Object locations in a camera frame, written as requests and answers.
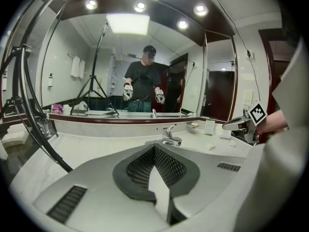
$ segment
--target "power outlet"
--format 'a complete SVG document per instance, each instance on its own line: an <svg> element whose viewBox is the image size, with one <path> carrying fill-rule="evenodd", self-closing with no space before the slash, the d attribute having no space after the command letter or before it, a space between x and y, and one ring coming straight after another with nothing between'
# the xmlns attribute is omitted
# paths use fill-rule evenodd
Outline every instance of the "power outlet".
<svg viewBox="0 0 309 232"><path fill-rule="evenodd" d="M243 94L243 107L248 108L252 104L253 90L245 89Z"/></svg>

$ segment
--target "recessed light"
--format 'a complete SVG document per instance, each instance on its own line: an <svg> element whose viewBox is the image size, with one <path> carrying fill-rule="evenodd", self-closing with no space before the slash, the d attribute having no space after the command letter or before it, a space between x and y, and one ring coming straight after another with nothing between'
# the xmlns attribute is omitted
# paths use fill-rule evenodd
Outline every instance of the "recessed light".
<svg viewBox="0 0 309 232"><path fill-rule="evenodd" d="M142 2L139 2L134 6L134 10L139 13L144 12L146 10L146 5Z"/></svg>
<svg viewBox="0 0 309 232"><path fill-rule="evenodd" d="M194 13L198 16L204 16L208 13L208 9L203 5L198 5L194 8Z"/></svg>
<svg viewBox="0 0 309 232"><path fill-rule="evenodd" d="M89 10L94 10L98 7L98 4L96 1L94 0L89 0L87 3L86 3L86 8L89 9Z"/></svg>
<svg viewBox="0 0 309 232"><path fill-rule="evenodd" d="M142 2L139 2L139 3L137 4L137 6L138 6L140 9L145 8L145 4L143 4Z"/></svg>
<svg viewBox="0 0 309 232"><path fill-rule="evenodd" d="M186 21L180 21L177 23L177 26L180 28L180 29L186 29L189 25Z"/></svg>

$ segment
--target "jeans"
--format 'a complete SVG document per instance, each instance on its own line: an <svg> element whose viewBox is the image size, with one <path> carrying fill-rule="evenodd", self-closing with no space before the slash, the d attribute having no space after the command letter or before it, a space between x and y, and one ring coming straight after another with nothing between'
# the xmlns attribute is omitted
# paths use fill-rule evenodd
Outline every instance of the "jeans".
<svg viewBox="0 0 309 232"><path fill-rule="evenodd" d="M144 112L144 113L150 113L151 111L151 102L147 101L130 101L128 106L129 112Z"/></svg>

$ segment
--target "ceiling light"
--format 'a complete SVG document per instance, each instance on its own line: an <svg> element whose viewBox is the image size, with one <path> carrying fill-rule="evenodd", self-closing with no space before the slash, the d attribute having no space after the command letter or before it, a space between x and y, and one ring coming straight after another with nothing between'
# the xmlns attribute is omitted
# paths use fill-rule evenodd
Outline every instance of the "ceiling light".
<svg viewBox="0 0 309 232"><path fill-rule="evenodd" d="M146 5L142 2L139 2L134 6L134 10L139 13L144 12L146 10Z"/></svg>
<svg viewBox="0 0 309 232"><path fill-rule="evenodd" d="M106 16L113 33L147 35L150 17L143 14L108 14Z"/></svg>
<svg viewBox="0 0 309 232"><path fill-rule="evenodd" d="M90 0L86 3L86 8L89 9L89 10L94 10L98 7L98 4L96 1L94 0Z"/></svg>
<svg viewBox="0 0 309 232"><path fill-rule="evenodd" d="M138 8L140 8L140 9L143 9L143 8L145 8L145 4L143 4L142 2L139 2L138 4L137 4L137 7Z"/></svg>
<svg viewBox="0 0 309 232"><path fill-rule="evenodd" d="M203 5L198 5L194 8L194 13L198 16L204 16L208 13L208 9Z"/></svg>
<svg viewBox="0 0 309 232"><path fill-rule="evenodd" d="M180 21L177 23L177 26L180 28L180 29L186 29L189 25L186 21Z"/></svg>

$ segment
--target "man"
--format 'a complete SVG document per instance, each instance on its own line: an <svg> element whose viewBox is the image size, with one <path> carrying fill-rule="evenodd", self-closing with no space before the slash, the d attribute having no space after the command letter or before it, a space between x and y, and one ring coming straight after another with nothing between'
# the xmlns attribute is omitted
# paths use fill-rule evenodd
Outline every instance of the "man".
<svg viewBox="0 0 309 232"><path fill-rule="evenodd" d="M161 80L154 63L156 49L148 45L144 48L141 61L130 64L125 78L124 100L129 102L129 112L150 112L151 94L154 89L155 99L158 103L164 104L164 93L160 89Z"/></svg>

